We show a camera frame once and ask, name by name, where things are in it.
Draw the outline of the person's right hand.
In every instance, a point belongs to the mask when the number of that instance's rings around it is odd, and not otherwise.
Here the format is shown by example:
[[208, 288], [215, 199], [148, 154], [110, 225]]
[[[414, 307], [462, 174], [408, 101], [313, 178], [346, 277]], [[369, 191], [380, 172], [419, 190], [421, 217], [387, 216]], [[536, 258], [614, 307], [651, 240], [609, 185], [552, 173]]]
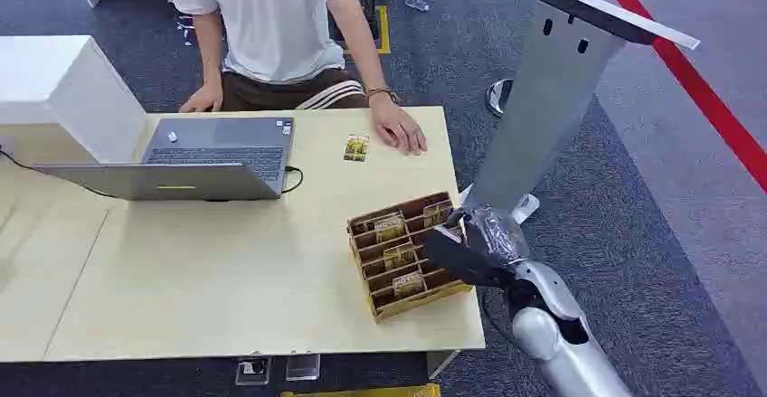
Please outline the person's right hand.
[[180, 107], [179, 113], [216, 112], [223, 105], [223, 88], [220, 84], [205, 83]]

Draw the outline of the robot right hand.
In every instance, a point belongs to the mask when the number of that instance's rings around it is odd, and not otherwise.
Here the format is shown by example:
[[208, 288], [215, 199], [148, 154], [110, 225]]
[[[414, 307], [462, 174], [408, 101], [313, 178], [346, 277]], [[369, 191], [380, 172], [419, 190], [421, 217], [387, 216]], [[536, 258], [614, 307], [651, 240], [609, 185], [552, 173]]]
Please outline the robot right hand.
[[448, 224], [462, 223], [466, 238], [449, 232], [445, 224], [427, 235], [429, 260], [451, 276], [474, 286], [509, 288], [515, 266], [529, 254], [524, 234], [512, 213], [489, 206], [459, 208], [449, 213]]

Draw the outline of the person's left hand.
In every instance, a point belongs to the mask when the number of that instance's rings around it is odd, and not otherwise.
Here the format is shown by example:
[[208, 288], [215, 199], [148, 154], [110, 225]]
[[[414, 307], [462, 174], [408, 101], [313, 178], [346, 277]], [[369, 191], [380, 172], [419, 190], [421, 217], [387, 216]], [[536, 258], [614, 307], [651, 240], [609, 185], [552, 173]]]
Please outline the person's left hand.
[[375, 94], [368, 101], [375, 131], [388, 146], [412, 155], [428, 150], [426, 136], [419, 124], [390, 95]]

